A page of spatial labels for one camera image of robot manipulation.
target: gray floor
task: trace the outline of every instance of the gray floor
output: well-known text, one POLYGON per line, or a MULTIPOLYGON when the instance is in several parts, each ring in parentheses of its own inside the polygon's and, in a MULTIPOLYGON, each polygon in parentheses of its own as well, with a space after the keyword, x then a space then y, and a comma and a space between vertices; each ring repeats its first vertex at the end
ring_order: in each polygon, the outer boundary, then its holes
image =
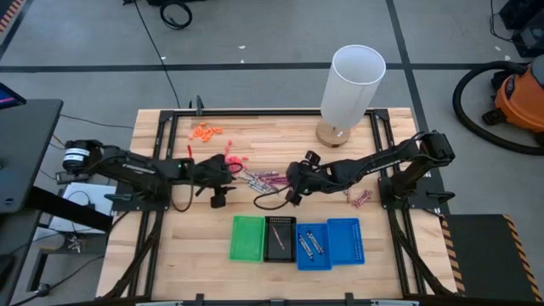
MULTIPOLYGON (((495 0, 495 10, 505 2, 495 0)), ((488 0, 394 0, 394 5, 412 63, 522 60, 511 44, 490 35, 488 0)), ((388 63, 400 63, 386 0, 208 0, 190 4, 195 19, 185 31, 167 29, 157 8, 145 2, 140 7, 161 55, 171 65, 328 62, 336 49, 352 43, 369 45, 388 63)), ((496 26, 499 33, 507 33, 499 20, 496 26)), ((123 7, 121 0, 34 0, 0 59, 0 66, 158 63, 134 6, 123 7)), ((465 72, 414 71, 429 127, 446 133, 457 154, 441 171, 445 188, 457 193, 450 209, 510 214, 533 272, 542 281, 544 230, 539 224, 544 192, 539 183, 544 170, 538 165, 544 159, 498 149, 457 123, 451 95, 465 72)), ((172 71, 170 76, 182 106, 199 94, 207 107, 297 107, 319 106, 327 73, 320 69, 172 71)), ((100 122, 131 125, 137 109, 175 106, 160 71, 0 73, 0 78, 27 98, 63 99, 63 113, 100 122)), ((467 88, 464 105, 480 114, 490 107, 490 95, 488 77, 482 76, 467 88)), ((402 70, 387 72, 372 106, 412 107, 402 70)), ((529 141, 520 131, 498 128, 496 132, 529 141)), ((56 134, 64 140, 96 138, 123 147, 128 147, 131 136, 126 130, 67 119, 61 119, 56 134)), ((61 152, 50 148, 42 169, 54 173, 61 162, 61 152)), ((36 184, 51 191, 59 188, 41 174, 36 184)), ((51 260, 44 280, 59 280, 87 260, 51 260)), ((29 305, 91 299, 99 275, 99 263, 93 265, 51 297, 29 305), (76 287, 85 292, 73 290, 76 287)), ((22 285, 15 301, 27 296, 22 285)))

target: black hose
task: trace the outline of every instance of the black hose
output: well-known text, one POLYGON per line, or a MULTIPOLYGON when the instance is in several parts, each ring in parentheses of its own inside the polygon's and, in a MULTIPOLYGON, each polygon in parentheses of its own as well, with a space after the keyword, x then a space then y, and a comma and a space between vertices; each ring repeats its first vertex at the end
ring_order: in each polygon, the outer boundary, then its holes
POLYGON ((504 70, 510 74, 524 74, 527 71, 527 67, 524 65, 518 65, 509 61, 494 61, 487 64, 481 65, 479 68, 476 68, 470 71, 466 76, 464 76, 461 81, 456 86, 456 90, 453 92, 453 110, 456 113, 457 119, 459 122, 468 128, 469 131, 475 133, 480 138, 485 139, 492 143, 493 145, 500 146, 503 149, 518 152, 521 154, 533 155, 533 156, 544 156, 544 148, 540 147, 531 147, 528 145, 517 144, 512 141, 503 139, 490 133, 480 127, 478 124, 474 123, 470 118, 468 118, 465 110, 461 105, 461 96, 462 91, 465 89, 467 84, 474 79, 477 75, 480 75, 486 71, 490 70, 504 70))
POLYGON ((187 26, 190 25, 190 23, 193 21, 193 13, 190 11, 190 8, 187 6, 187 4, 181 2, 181 0, 170 0, 166 1, 161 5, 161 19, 164 22, 167 27, 173 30, 183 30, 187 26), (180 25, 172 17, 169 17, 167 19, 166 15, 164 14, 164 10, 169 7, 170 5, 177 5, 180 8, 182 8, 185 12, 187 12, 187 15, 189 16, 189 19, 184 24, 180 25))

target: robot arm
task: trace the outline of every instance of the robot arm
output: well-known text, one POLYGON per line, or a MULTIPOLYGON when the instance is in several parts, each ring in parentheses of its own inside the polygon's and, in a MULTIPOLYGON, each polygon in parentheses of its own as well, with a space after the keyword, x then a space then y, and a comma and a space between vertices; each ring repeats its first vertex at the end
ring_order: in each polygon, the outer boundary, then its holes
POLYGON ((75 175, 100 174, 122 182, 127 188, 121 188, 122 192, 118 188, 117 195, 110 196, 111 200, 133 202, 135 207, 156 203, 156 210, 170 205, 172 185, 214 188, 212 207, 224 206, 224 195, 234 189, 221 187, 234 179, 222 154, 195 164, 192 158, 156 160, 114 145, 103 145, 97 140, 74 140, 66 143, 62 166, 75 175))
POLYGON ((302 200, 300 195, 346 190, 367 174, 401 162, 411 162, 404 172, 396 173, 391 178, 395 195, 402 197, 416 188, 417 180, 426 172, 434 167, 447 166, 454 158, 447 138, 436 131, 418 133, 396 146, 356 161, 346 159, 319 165, 320 157, 308 151, 304 161, 292 162, 287 169, 287 181, 292 191, 287 194, 286 200, 298 205, 302 200))

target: black tray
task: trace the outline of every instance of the black tray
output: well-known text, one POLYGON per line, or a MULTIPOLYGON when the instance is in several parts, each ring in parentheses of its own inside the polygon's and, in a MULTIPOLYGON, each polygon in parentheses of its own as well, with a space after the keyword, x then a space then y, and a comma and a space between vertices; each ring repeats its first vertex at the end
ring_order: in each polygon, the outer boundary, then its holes
POLYGON ((264 261, 267 263, 294 263, 297 260, 297 245, 295 227, 297 219, 294 217, 264 217, 264 261), (275 236, 274 229, 283 244, 282 249, 275 236))

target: wooden table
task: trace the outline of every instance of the wooden table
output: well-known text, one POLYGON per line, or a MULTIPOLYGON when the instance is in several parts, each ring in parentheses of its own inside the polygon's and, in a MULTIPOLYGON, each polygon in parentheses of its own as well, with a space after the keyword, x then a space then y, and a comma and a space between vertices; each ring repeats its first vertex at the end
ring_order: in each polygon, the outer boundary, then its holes
MULTIPOLYGON (((159 112, 139 111, 130 147, 132 152, 152 155, 159 112)), ((389 109, 389 115, 396 143, 416 132, 410 109, 389 109)), ((182 117, 178 121, 173 158, 187 156, 186 146, 191 145, 195 161, 199 162, 224 152, 231 139, 230 154, 248 156, 249 169, 284 173, 288 163, 302 160, 307 150, 320 154, 323 162, 359 159, 376 152, 368 116, 353 128, 348 143, 336 149, 327 148, 316 139, 315 125, 319 120, 318 116, 182 117), (221 127, 224 133, 214 135, 207 143, 188 140, 187 136, 199 122, 221 127)), ((383 127, 380 128, 385 138, 383 127)), ((166 142, 165 132, 163 146, 166 142)), ((299 207, 288 205, 266 212, 252 204, 257 193, 240 180, 234 182, 238 189, 227 195, 227 207, 211 209, 209 198, 213 193, 206 190, 194 198, 188 212, 170 209, 162 225, 152 299, 194 300, 197 293, 204 293, 206 300, 342 299, 345 292, 352 292, 355 298, 400 298, 388 217, 380 204, 377 178, 378 173, 373 173, 352 187, 352 196, 363 190, 373 192, 372 198, 359 209, 347 204, 346 195, 338 192, 315 193, 304 197, 299 207), (294 216, 299 223, 359 218, 366 262, 315 272, 298 271, 294 263, 231 262, 230 232, 235 215, 294 216)), ((188 194, 188 186, 173 188, 173 199, 179 207, 187 203, 188 194)), ((263 201, 273 206, 282 199, 283 196, 270 196, 263 201)), ((411 218, 422 259, 442 284, 456 292, 438 218, 417 210, 411 211, 411 218)), ((111 233, 97 296, 113 287, 133 259, 139 220, 140 212, 131 212, 111 233)), ((414 274, 407 256, 405 261, 410 287, 415 292, 414 274)), ((146 267, 145 263, 140 270, 138 293, 143 292, 146 267)))

